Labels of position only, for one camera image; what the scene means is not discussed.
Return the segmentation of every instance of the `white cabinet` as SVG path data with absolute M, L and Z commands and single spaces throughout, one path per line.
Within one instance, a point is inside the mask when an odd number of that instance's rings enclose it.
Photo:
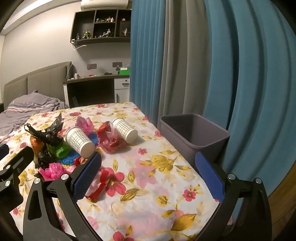
M 129 78 L 114 79 L 115 103 L 129 102 Z
M 129 89 L 115 90 L 115 103 L 129 102 Z

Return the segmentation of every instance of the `white paper cup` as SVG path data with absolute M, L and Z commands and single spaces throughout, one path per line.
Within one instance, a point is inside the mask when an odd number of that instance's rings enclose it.
M 95 149 L 94 143 L 77 126 L 70 128 L 66 133 L 66 142 L 84 158 L 90 157 Z
M 123 118 L 116 118 L 113 122 L 114 129 L 121 135 L 126 143 L 131 144 L 138 136 L 138 131 L 131 127 Z

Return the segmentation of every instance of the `blue crochet mat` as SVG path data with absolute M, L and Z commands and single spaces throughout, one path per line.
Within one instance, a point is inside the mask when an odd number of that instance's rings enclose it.
M 98 144 L 98 136 L 97 133 L 92 132 L 88 135 L 89 139 L 97 146 Z M 59 160 L 59 162 L 63 165 L 74 165 L 74 159 L 79 157 L 80 155 L 73 149 L 70 151 L 70 153 Z

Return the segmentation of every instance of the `upholstered headboard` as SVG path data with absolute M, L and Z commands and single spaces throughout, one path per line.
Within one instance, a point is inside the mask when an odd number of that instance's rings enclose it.
M 22 75 L 4 86 L 3 104 L 7 106 L 18 97 L 32 93 L 38 93 L 58 98 L 65 101 L 63 81 L 71 67 L 71 62 L 64 62 L 51 65 Z

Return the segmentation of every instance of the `gray blanket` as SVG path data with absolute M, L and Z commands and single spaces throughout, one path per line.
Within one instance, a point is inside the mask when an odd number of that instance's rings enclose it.
M 7 109 L 0 114 L 0 136 L 17 130 L 33 115 L 55 110 L 67 109 L 65 102 L 56 98 L 31 93 L 12 101 Z

